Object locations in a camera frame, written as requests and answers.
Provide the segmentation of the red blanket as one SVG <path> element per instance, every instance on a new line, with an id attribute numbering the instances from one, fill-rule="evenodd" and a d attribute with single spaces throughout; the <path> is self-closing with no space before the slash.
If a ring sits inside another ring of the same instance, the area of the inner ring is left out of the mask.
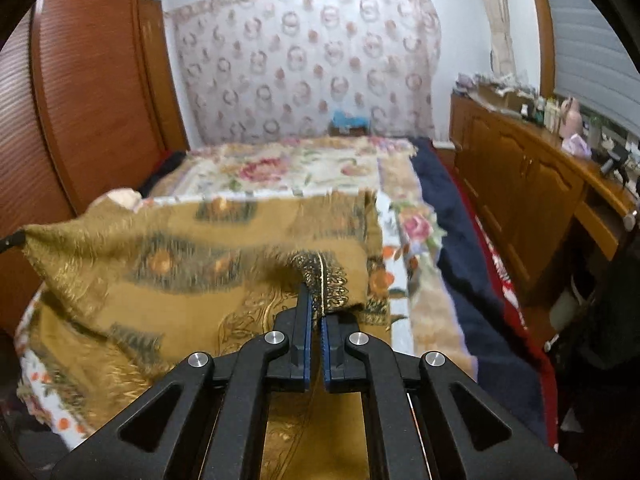
<path id="1" fill-rule="evenodd" d="M 446 165 L 445 168 L 448 177 L 450 177 L 462 200 L 465 212 L 471 219 L 475 238 L 478 244 L 480 244 L 480 250 L 483 253 L 483 258 L 488 267 L 489 285 L 500 300 L 501 312 L 498 320 L 503 322 L 508 328 L 506 336 L 509 336 L 510 341 L 519 344 L 524 349 L 524 356 L 529 358 L 530 366 L 536 370 L 541 388 L 546 438 L 550 448 L 558 452 L 558 387 L 556 386 L 552 364 L 541 346 L 536 343 L 535 334 L 527 324 L 524 312 L 524 301 L 521 300 L 518 294 L 514 276 L 510 273 L 509 267 L 506 265 L 506 258 L 503 257 L 501 248 L 490 236 L 489 229 L 480 218 L 477 206 L 474 205 L 468 193 L 465 191 L 461 179 L 457 175 L 457 170 L 449 165 Z"/>

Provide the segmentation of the pink tissue pack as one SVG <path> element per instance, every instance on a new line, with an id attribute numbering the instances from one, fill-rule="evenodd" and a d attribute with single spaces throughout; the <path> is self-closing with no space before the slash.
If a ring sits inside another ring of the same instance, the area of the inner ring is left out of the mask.
<path id="1" fill-rule="evenodd" d="M 578 133 L 574 133 L 564 139 L 561 145 L 562 150 L 572 157 L 579 159 L 590 159 L 591 148 L 588 143 Z"/>

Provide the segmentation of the grey window blind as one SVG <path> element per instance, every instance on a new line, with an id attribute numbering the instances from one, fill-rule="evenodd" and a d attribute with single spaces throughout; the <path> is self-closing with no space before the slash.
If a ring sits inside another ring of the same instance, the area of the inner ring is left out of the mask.
<path id="1" fill-rule="evenodd" d="M 591 0 L 548 0 L 555 92 L 630 131 L 639 130 L 639 72 Z"/>

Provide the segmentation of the navy blue blanket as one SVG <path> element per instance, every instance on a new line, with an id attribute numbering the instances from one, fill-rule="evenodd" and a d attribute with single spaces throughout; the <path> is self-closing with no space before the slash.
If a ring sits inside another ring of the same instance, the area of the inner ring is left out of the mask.
<path id="1" fill-rule="evenodd" d="M 555 444 L 556 391 L 544 355 L 533 348 L 515 309 L 503 296 L 475 210 L 430 140 L 413 139 L 411 159 L 422 198 L 446 232 L 437 266 L 454 300 L 475 380 L 546 445 Z"/>

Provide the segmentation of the cardboard box on sideboard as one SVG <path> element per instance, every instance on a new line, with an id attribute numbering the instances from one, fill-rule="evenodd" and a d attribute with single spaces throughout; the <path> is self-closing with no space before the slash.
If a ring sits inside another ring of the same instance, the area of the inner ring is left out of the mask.
<path id="1" fill-rule="evenodd" d="M 502 110 L 519 112 L 523 105 L 529 105 L 532 99 L 528 94 L 513 88 L 499 88 L 494 84 L 479 84 L 477 86 L 478 97 L 490 106 Z"/>

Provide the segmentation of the wooden sideboard cabinet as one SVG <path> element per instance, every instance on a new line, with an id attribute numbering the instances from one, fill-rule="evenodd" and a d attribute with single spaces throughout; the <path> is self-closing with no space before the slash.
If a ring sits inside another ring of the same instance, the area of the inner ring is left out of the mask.
<path id="1" fill-rule="evenodd" d="M 554 299 L 591 256 L 610 262 L 622 249 L 631 192 L 554 134 L 454 94 L 450 138 L 454 169 L 524 304 Z"/>

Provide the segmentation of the yellow plush toy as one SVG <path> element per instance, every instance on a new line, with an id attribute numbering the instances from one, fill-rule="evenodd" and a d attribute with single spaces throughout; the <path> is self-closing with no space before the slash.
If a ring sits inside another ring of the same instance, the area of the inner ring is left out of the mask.
<path id="1" fill-rule="evenodd" d="M 107 193 L 104 193 L 100 197 L 96 198 L 88 208 L 98 206 L 100 203 L 110 200 L 112 203 L 119 207 L 135 210 L 137 206 L 142 202 L 142 196 L 138 191 L 132 188 L 113 188 Z"/>

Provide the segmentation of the wooden louvered wardrobe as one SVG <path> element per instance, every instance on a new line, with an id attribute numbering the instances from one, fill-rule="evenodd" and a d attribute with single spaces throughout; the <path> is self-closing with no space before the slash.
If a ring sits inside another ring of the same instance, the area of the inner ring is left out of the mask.
<path id="1" fill-rule="evenodd" d="M 189 141 L 158 0 L 36 0 L 1 50 L 1 238 L 138 188 Z M 1 327 L 39 286 L 1 253 Z"/>

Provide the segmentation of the beige tied side curtain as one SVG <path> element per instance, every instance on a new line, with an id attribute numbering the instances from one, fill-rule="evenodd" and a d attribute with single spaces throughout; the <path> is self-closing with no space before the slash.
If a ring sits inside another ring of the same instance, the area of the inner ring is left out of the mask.
<path id="1" fill-rule="evenodd" d="M 498 76 L 514 75 L 515 60 L 508 0 L 483 0 L 491 34 L 491 70 Z"/>

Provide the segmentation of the box with blue cloth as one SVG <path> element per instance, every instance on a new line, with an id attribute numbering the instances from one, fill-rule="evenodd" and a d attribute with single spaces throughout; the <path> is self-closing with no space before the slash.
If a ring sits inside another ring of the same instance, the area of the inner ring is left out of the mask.
<path id="1" fill-rule="evenodd" d="M 330 122 L 330 136 L 367 136 L 370 120 L 367 117 L 352 116 L 337 110 Z"/>

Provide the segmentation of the pink circle patterned curtain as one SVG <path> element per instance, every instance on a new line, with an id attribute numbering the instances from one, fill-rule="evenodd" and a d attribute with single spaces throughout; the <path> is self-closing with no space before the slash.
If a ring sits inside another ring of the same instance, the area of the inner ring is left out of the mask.
<path id="1" fill-rule="evenodd" d="M 432 136 L 432 0 L 200 0 L 170 14 L 207 145 L 311 138 L 336 114 Z"/>

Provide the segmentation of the floral bed quilt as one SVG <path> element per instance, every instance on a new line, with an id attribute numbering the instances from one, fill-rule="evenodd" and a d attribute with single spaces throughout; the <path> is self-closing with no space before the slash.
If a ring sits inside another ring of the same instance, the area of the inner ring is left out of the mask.
<path id="1" fill-rule="evenodd" d="M 222 144 L 168 162 L 149 197 L 311 196 L 341 191 L 376 194 L 382 262 L 371 272 L 371 299 L 360 324 L 383 327 L 394 350 L 439 351 L 470 377 L 477 359 L 465 342 L 438 260 L 447 235 L 422 197 L 412 166 L 418 150 L 387 138 L 288 140 Z"/>

